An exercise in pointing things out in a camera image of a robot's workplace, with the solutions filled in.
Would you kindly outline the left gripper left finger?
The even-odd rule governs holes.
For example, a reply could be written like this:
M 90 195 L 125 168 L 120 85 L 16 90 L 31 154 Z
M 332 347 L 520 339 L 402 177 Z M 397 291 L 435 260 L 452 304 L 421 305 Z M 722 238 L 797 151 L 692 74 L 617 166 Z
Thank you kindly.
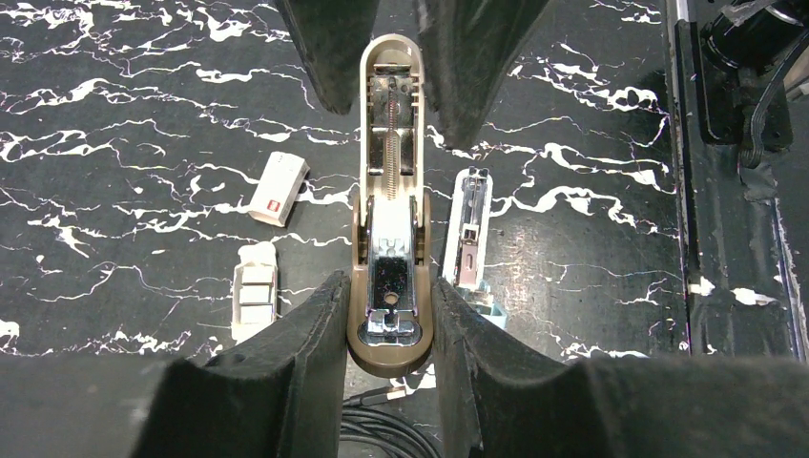
M 350 279 L 330 275 L 301 305 L 204 365 L 167 366 L 134 457 L 335 457 Z

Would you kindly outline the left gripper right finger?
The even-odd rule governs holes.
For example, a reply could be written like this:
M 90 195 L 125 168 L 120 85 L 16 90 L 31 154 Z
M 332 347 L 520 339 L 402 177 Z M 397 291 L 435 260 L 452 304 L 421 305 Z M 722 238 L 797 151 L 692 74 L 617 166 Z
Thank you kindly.
M 448 457 L 804 457 L 808 368 L 789 359 L 562 364 L 431 291 Z

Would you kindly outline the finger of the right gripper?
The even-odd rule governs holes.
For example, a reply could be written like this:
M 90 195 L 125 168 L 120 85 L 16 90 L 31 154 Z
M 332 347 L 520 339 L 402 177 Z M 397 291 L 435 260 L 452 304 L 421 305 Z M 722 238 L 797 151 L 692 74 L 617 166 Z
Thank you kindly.
M 547 1 L 417 1 L 427 103 L 446 149 L 467 150 Z
M 349 114 L 379 2 L 279 0 L 275 5 L 321 105 L 335 115 Z

